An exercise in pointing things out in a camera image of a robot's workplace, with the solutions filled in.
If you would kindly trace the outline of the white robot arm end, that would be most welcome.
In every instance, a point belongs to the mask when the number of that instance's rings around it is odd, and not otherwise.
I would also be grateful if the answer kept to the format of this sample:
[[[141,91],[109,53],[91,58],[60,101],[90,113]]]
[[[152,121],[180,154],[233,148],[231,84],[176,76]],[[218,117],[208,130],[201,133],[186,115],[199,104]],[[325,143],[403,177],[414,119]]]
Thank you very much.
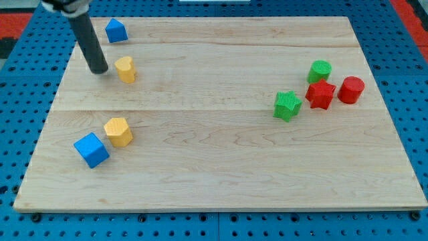
[[[41,0],[41,5],[49,12],[60,12],[64,17],[75,18],[89,10],[92,0]]]

